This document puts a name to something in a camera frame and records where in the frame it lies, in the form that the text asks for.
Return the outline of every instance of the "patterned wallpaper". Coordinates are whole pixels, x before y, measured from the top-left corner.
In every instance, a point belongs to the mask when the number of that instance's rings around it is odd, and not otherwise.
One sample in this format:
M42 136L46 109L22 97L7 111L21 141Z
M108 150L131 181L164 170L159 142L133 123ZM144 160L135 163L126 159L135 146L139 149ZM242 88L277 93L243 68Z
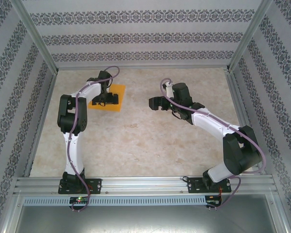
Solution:
M0 218L28 164L51 74L8 0L0 0Z
M24 0L59 68L228 65L261 0Z
M291 0L275 0L234 71L291 225Z

